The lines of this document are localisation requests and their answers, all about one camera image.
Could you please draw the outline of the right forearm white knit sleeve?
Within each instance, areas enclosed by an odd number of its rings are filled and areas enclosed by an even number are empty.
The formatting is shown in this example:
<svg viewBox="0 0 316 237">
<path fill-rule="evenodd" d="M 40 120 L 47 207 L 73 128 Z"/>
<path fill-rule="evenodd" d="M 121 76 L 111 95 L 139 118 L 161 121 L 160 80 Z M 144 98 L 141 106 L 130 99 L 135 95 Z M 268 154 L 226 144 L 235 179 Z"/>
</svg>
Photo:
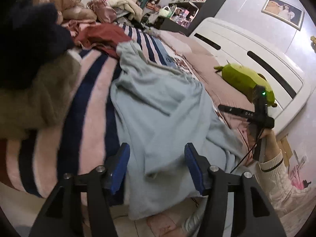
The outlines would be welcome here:
<svg viewBox="0 0 316 237">
<path fill-rule="evenodd" d="M 315 206 L 315 186 L 298 189 L 292 185 L 280 152 L 273 159 L 259 163 L 259 181 L 272 204 L 287 236 L 295 236 L 306 223 Z"/>
</svg>

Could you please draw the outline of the person's right hand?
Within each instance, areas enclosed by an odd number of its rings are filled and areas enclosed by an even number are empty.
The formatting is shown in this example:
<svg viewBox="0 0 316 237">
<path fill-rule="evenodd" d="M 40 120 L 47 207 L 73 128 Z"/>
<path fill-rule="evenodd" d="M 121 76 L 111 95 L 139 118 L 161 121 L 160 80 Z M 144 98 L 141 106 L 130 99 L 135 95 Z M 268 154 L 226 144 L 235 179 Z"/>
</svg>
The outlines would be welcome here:
<svg viewBox="0 0 316 237">
<path fill-rule="evenodd" d="M 256 126 L 250 126 L 250 130 L 254 134 L 254 143 L 251 145 L 250 153 L 248 154 L 247 166 L 253 164 L 255 161 L 260 163 L 270 161 L 278 155 L 280 151 L 273 130 L 263 129 L 262 127 L 257 128 Z M 260 140 L 262 140 L 259 148 L 260 155 L 257 156 L 256 147 Z"/>
</svg>

